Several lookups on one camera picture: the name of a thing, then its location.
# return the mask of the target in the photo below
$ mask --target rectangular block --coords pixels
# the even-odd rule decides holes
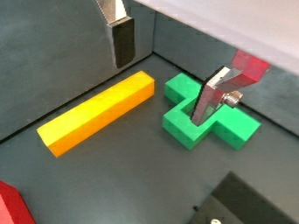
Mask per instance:
[[[57,158],[155,94],[155,80],[143,71],[84,101],[39,129]]]
[[[18,191],[0,180],[0,223],[34,224]]]

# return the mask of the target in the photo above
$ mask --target toy block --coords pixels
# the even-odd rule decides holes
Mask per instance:
[[[0,223],[33,224],[34,220],[17,190],[0,181]]]
[[[213,132],[235,150],[256,132],[260,123],[237,108],[223,105],[209,119],[196,126],[189,118],[201,85],[184,73],[164,84],[164,95],[176,106],[163,116],[163,128],[191,150],[201,139]]]
[[[84,101],[39,129],[57,158],[155,94],[155,80],[143,71]]]

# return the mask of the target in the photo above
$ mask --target gray wall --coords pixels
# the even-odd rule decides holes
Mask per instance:
[[[155,12],[125,1],[136,56],[152,52]],[[0,3],[0,140],[120,70],[95,0]]]
[[[153,51],[200,79],[229,67],[236,49],[203,32],[156,14]],[[263,80],[240,90],[243,103],[299,135],[299,78],[272,66]]]

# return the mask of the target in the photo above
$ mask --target dark gray table surface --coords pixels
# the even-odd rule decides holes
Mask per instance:
[[[55,158],[36,129],[139,70],[155,77],[153,98]],[[0,179],[18,188],[37,223],[188,223],[228,171],[299,221],[297,137],[243,108],[263,123],[243,150],[209,134],[187,151],[161,128],[173,106],[164,83],[179,72],[152,55],[0,145]]]

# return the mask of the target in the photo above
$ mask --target metal bracket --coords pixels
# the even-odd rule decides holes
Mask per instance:
[[[116,68],[125,66],[136,56],[135,20],[127,15],[123,0],[96,0],[107,22],[107,36]]]
[[[237,50],[231,61],[232,69],[221,66],[204,81],[191,114],[191,121],[201,125],[223,104],[235,108],[243,94],[237,91],[260,81],[269,64]]]

